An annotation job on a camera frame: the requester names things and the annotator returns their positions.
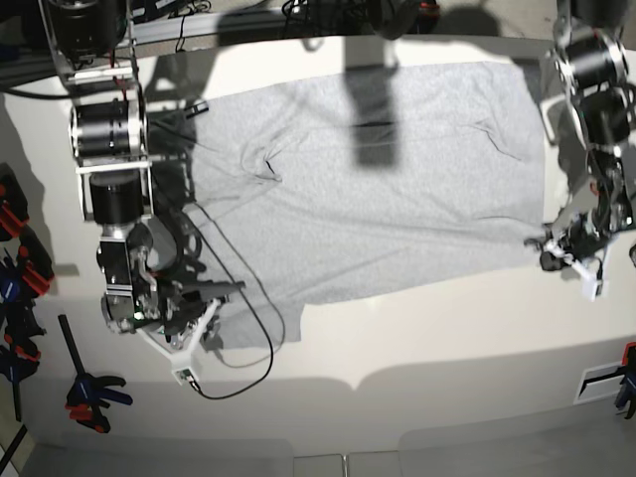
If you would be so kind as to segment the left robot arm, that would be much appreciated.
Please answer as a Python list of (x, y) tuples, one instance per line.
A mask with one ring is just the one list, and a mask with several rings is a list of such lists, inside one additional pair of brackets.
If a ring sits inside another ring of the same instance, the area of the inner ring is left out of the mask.
[(584, 152), (595, 204), (563, 209), (540, 238), (525, 243), (546, 272), (580, 269), (635, 228), (635, 85), (622, 33), (632, 1), (559, 1), (554, 45), (548, 53), (562, 88), (562, 103)]

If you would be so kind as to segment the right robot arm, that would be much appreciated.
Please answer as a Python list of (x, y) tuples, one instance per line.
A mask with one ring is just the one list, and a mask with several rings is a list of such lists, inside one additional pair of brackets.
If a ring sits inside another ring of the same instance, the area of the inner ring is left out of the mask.
[(69, 138), (79, 206), (100, 227), (96, 260), (107, 326), (136, 333), (179, 381), (200, 371), (197, 350), (213, 330), (227, 282), (181, 280), (188, 230), (155, 200), (148, 121), (126, 1), (43, 1), (44, 29), (69, 95)]

